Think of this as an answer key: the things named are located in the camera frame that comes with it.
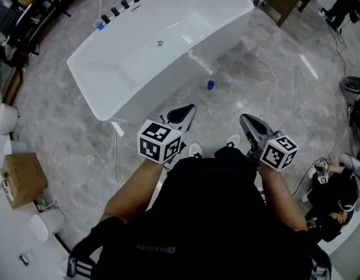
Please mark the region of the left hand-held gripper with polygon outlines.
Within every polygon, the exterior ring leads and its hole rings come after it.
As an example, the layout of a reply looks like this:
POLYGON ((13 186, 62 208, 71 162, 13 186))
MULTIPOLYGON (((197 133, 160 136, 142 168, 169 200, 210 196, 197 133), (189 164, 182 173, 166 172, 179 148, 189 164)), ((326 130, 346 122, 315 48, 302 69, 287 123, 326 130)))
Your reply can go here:
POLYGON ((158 164, 171 164, 186 147, 184 141, 196 110, 194 104, 179 104, 146 120, 137 135, 138 154, 158 164))

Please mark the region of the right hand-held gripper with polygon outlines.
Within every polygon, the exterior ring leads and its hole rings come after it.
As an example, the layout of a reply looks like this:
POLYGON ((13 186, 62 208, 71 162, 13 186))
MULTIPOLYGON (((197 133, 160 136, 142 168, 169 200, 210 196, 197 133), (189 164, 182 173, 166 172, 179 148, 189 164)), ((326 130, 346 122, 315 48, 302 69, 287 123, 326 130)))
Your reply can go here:
POLYGON ((242 114, 239 122, 251 145, 249 158, 278 172, 291 165, 299 146, 289 136, 274 132, 266 122, 250 114, 242 114))

